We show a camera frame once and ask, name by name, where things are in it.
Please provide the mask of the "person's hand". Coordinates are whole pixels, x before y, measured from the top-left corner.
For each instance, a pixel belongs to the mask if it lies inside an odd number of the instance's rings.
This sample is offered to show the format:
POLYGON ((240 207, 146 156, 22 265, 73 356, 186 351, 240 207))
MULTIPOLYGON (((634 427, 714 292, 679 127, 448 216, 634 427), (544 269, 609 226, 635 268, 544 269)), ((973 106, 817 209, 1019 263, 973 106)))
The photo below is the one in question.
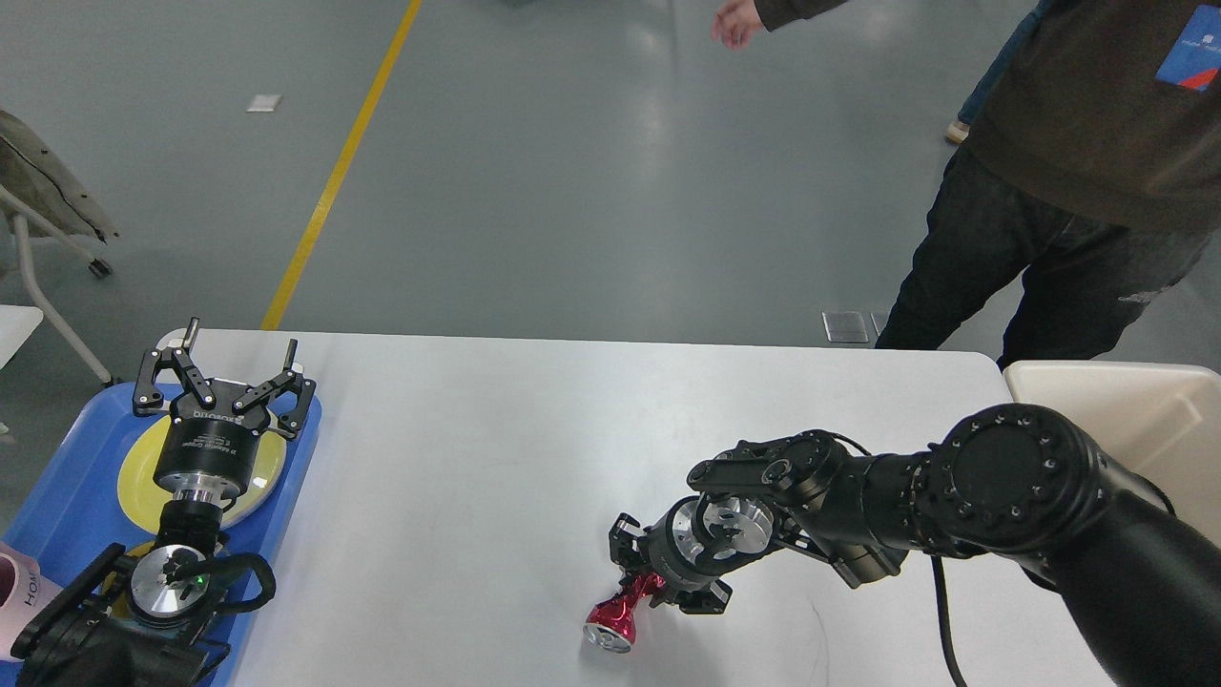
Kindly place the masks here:
POLYGON ((729 49, 742 51, 766 26, 759 18, 757 4, 751 0, 725 1, 716 10, 709 37, 729 49))

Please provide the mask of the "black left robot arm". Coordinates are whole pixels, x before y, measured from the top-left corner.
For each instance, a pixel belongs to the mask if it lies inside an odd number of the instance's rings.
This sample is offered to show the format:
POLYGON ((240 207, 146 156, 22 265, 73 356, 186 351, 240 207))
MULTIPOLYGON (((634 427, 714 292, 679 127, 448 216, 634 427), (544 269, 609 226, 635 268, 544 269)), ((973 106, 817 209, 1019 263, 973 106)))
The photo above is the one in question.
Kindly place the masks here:
POLYGON ((5 686, 221 686, 317 443, 297 340, 261 383, 208 377, 199 325, 87 404, 5 534, 35 558, 2 632, 5 686))

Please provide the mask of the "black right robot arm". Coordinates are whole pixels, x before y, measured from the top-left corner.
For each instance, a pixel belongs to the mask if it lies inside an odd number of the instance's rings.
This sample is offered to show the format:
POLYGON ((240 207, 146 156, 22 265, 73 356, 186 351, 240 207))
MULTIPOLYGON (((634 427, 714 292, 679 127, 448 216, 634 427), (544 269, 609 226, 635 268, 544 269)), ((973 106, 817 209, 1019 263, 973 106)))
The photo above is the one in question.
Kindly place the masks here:
POLYGON ((779 549, 830 565, 851 588, 924 552, 943 660, 962 685, 941 561, 994 553, 1063 599, 1115 683, 1219 683, 1217 547, 1063 414, 987 408, 912 455, 852 445, 825 430, 741 441, 694 466, 694 495, 653 526, 620 514, 608 534, 620 588, 586 617, 589 643, 630 650, 641 602, 724 613, 724 575, 779 549))

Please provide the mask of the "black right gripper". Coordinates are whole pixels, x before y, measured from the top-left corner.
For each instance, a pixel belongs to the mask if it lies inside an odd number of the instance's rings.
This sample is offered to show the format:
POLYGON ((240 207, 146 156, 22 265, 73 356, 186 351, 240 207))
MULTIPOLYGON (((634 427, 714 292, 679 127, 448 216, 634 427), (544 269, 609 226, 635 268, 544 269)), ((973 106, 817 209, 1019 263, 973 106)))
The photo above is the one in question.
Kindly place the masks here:
POLYGON ((698 497, 676 503, 652 527, 620 513, 610 526, 610 563, 624 575, 651 569, 650 608, 676 606, 683 614, 723 614, 733 587, 712 572, 716 561, 734 556, 735 530, 707 525, 698 497))

